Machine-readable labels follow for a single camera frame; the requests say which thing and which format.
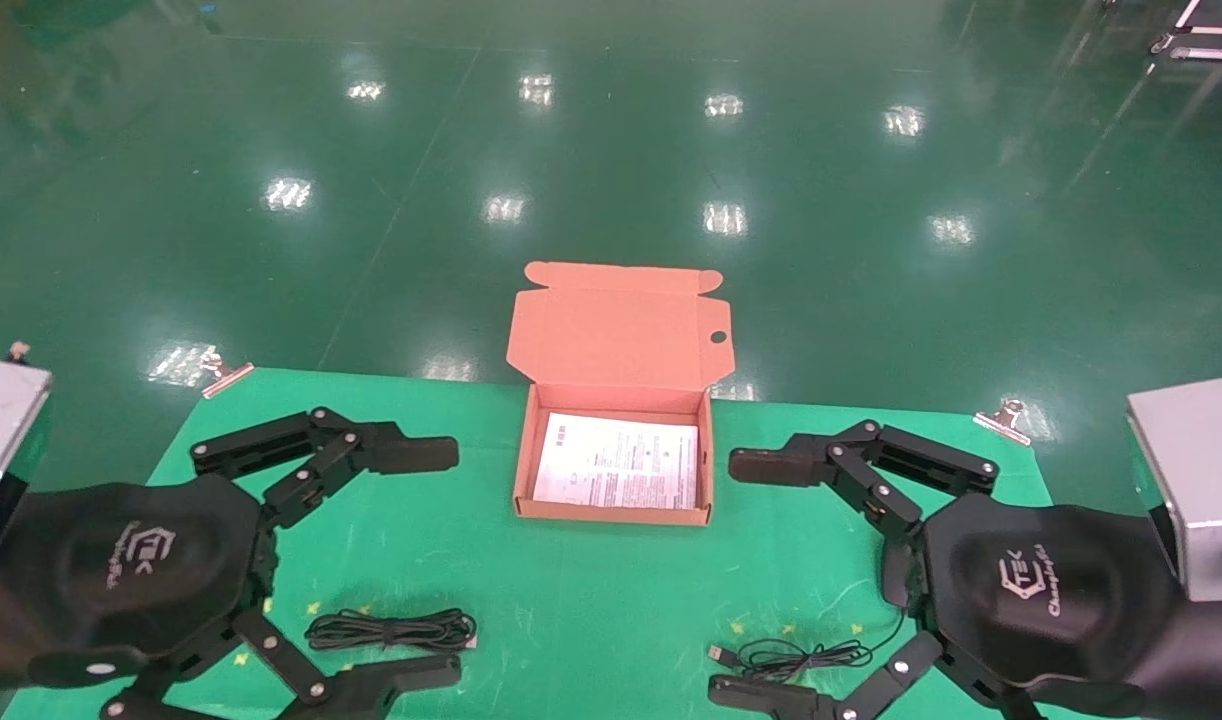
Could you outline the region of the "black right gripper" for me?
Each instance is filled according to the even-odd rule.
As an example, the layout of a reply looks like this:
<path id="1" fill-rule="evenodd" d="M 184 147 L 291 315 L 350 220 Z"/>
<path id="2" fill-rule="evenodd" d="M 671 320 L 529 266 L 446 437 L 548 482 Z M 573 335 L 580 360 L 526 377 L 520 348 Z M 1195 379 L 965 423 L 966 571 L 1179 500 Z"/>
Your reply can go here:
<path id="1" fill-rule="evenodd" d="M 1156 520 L 956 498 L 885 539 L 884 593 L 1009 719 L 1222 719 L 1222 600 L 1187 597 Z"/>

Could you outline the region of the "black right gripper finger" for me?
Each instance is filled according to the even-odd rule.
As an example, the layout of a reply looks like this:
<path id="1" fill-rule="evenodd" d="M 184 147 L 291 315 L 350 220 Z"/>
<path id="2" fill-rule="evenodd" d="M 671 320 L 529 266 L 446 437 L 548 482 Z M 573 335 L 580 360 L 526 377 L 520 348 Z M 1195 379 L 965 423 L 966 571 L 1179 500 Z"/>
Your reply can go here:
<path id="1" fill-rule="evenodd" d="M 844 698 L 734 675 L 712 675 L 710 700 L 771 719 L 881 719 L 932 667 L 1003 719 L 1040 719 L 1026 691 L 1047 650 L 1042 630 L 921 630 Z"/>
<path id="2" fill-rule="evenodd" d="M 783 447 L 734 447 L 730 477 L 761 487 L 827 487 L 879 532 L 916 532 L 923 510 L 885 476 L 951 498 L 991 495 L 995 462 L 926 436 L 858 421 L 831 436 L 796 433 Z"/>

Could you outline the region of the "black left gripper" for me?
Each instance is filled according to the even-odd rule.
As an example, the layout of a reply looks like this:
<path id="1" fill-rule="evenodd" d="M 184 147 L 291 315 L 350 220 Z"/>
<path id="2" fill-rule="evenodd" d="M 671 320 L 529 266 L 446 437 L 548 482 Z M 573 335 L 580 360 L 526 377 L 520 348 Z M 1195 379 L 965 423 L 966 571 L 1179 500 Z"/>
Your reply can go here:
<path id="1" fill-rule="evenodd" d="M 273 587 L 274 546 L 222 477 L 26 493 L 0 537 L 0 691 L 198 663 Z"/>

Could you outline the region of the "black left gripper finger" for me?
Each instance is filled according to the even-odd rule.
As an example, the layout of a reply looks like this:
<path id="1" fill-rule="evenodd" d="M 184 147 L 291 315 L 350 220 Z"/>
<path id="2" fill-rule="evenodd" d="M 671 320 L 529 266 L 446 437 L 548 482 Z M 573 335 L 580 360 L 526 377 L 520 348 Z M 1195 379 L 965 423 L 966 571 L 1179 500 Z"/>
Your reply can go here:
<path id="1" fill-rule="evenodd" d="M 262 516 L 269 528 L 290 529 L 356 477 L 447 471 L 459 465 L 455 436 L 406 436 L 395 421 L 349 421 L 327 407 L 204 439 L 191 447 L 196 474 L 230 480 L 295 461 L 268 487 Z"/>
<path id="2" fill-rule="evenodd" d="M 177 621 L 155 623 L 143 612 L 116 612 L 101 619 L 101 643 L 116 647 L 141 664 L 134 682 L 101 710 L 104 719 L 205 719 L 205 711 L 167 703 L 167 691 L 183 680 L 183 648 L 208 653 L 244 643 L 295 694 L 281 719 L 386 719 L 400 697 L 450 687 L 463 670 L 456 656 L 363 664 L 326 676 L 299 647 L 260 610 L 227 612 L 182 632 Z"/>

